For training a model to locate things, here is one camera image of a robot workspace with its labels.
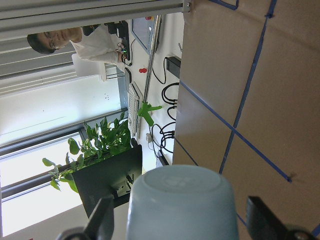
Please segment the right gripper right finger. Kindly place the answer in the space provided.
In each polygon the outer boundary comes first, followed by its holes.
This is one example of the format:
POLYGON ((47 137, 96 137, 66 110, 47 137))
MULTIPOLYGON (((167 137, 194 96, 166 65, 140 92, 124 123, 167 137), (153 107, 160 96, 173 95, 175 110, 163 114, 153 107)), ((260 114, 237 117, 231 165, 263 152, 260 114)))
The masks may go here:
POLYGON ((299 226, 287 226, 258 196, 246 202, 246 229, 253 240, 316 240, 317 237, 299 226))

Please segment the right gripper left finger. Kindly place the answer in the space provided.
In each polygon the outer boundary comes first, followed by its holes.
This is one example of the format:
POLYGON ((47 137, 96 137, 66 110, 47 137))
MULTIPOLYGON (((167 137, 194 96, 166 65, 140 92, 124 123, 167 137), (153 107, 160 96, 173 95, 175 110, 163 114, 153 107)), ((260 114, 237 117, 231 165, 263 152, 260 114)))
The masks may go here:
POLYGON ((114 233, 114 198, 102 197, 85 227, 74 227, 61 232, 57 240, 111 240, 114 233))

